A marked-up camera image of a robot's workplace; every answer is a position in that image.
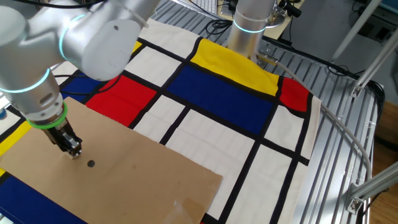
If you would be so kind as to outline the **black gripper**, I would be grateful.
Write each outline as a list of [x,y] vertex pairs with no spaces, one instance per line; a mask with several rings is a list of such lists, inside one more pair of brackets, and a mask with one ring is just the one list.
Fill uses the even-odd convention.
[[70,134],[68,127],[69,122],[65,119],[56,127],[44,129],[44,133],[54,144],[59,146],[61,151],[69,153],[72,157],[78,157],[82,150],[82,140],[76,135]]

